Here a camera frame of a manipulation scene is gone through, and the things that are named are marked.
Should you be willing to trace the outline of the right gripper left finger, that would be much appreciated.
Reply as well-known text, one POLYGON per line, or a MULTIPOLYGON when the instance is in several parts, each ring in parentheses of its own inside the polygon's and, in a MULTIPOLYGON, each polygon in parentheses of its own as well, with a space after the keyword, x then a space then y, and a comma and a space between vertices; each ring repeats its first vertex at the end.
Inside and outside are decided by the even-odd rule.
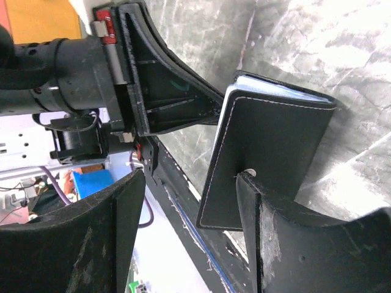
POLYGON ((1 227, 2 292, 124 292, 145 195, 135 170, 25 224, 1 227))

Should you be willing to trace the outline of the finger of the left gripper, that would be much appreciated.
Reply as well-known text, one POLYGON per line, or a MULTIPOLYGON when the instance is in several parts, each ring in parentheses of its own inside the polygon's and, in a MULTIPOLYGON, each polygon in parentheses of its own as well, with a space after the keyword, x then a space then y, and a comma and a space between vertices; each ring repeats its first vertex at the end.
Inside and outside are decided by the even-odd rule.
POLYGON ((122 5, 122 35, 133 81, 149 98, 222 98, 166 45, 144 1, 122 5))

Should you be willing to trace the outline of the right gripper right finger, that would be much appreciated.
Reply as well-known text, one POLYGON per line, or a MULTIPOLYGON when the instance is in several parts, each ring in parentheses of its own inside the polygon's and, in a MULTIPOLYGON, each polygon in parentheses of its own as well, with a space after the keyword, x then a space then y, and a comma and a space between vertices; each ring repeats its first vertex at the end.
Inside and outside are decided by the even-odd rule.
POLYGON ((236 194, 254 292, 389 292, 390 209, 342 221, 242 172, 236 194))

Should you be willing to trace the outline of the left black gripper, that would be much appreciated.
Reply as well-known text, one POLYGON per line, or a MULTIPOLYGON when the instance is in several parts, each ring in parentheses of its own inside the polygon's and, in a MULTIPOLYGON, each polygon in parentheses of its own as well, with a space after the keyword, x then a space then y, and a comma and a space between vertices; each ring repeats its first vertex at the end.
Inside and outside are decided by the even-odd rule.
POLYGON ((1 29, 1 116, 62 111, 81 118, 105 107, 119 137, 132 128, 153 136, 217 123, 223 94, 169 49, 146 6, 96 16, 118 45, 100 37, 15 45, 1 29))

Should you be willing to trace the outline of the black leather card holder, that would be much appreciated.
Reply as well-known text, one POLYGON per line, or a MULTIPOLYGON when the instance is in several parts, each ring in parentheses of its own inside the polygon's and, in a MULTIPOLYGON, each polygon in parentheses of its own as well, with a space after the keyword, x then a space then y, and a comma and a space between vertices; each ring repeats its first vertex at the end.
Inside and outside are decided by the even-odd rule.
POLYGON ((237 71, 225 92, 197 227, 242 229, 236 176, 245 170, 294 199, 336 108, 327 94, 237 71))

